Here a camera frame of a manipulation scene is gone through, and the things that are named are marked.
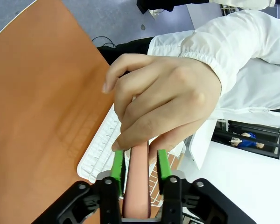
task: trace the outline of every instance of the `floor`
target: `floor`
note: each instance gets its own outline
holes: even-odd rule
[[[187,6],[164,11],[156,18],[142,14],[137,0],[63,0],[91,39],[107,36],[115,44],[131,40],[193,29]],[[0,0],[0,31],[33,0]],[[98,38],[95,45],[107,43]]]

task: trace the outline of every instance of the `black cable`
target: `black cable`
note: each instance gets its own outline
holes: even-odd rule
[[[97,36],[94,39],[92,39],[92,42],[95,41],[97,38],[101,38],[101,37],[108,39],[110,41],[108,44],[112,44],[113,48],[116,48],[116,45],[113,43],[113,41],[109,37],[106,37],[106,36]]]

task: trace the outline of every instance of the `human hand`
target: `human hand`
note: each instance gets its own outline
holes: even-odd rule
[[[221,83],[208,65],[194,59],[125,54],[106,74],[103,92],[113,89],[121,134],[112,150],[159,136],[149,146],[151,161],[158,149],[170,151],[204,123],[217,104]]]

